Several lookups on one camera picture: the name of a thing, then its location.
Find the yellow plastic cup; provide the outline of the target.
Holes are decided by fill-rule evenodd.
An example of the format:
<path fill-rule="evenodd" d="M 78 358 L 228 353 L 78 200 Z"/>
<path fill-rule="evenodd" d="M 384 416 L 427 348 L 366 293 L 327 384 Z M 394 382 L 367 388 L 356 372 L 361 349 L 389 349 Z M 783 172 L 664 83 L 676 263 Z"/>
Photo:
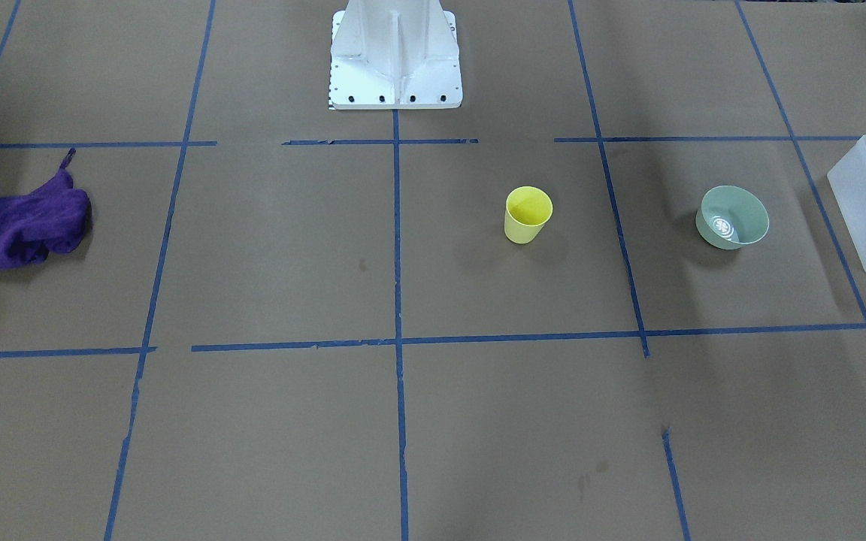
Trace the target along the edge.
<path fill-rule="evenodd" d="M 505 236 L 512 243 L 530 243 L 552 215 L 553 202 L 542 189 L 530 186 L 512 189 L 504 202 Z"/>

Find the purple cloth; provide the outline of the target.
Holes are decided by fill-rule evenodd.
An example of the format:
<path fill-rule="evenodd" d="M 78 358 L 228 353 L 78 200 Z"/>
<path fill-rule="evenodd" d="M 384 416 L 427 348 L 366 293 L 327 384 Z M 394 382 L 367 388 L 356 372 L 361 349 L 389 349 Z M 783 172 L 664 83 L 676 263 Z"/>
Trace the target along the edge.
<path fill-rule="evenodd" d="M 41 187 L 0 198 L 0 270 L 40 264 L 49 254 L 68 254 L 82 243 L 92 202 L 68 171 L 76 152 L 69 148 Z"/>

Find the green ceramic bowl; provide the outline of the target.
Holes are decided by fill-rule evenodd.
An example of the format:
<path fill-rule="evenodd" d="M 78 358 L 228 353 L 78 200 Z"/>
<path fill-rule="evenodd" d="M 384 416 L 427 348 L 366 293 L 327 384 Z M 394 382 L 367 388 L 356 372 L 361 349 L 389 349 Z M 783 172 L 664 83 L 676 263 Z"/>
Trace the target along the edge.
<path fill-rule="evenodd" d="M 731 185 L 708 189 L 695 213 L 695 229 L 702 239 L 722 250 L 758 243 L 770 224 L 763 203 L 746 189 Z"/>

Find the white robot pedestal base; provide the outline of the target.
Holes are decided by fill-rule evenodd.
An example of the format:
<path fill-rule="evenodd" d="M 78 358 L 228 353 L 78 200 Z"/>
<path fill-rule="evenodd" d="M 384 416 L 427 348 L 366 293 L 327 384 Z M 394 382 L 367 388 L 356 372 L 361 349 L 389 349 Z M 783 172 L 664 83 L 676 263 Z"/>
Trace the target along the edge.
<path fill-rule="evenodd" d="M 330 109 L 462 106 L 456 17 L 440 1 L 350 1 L 331 31 Z"/>

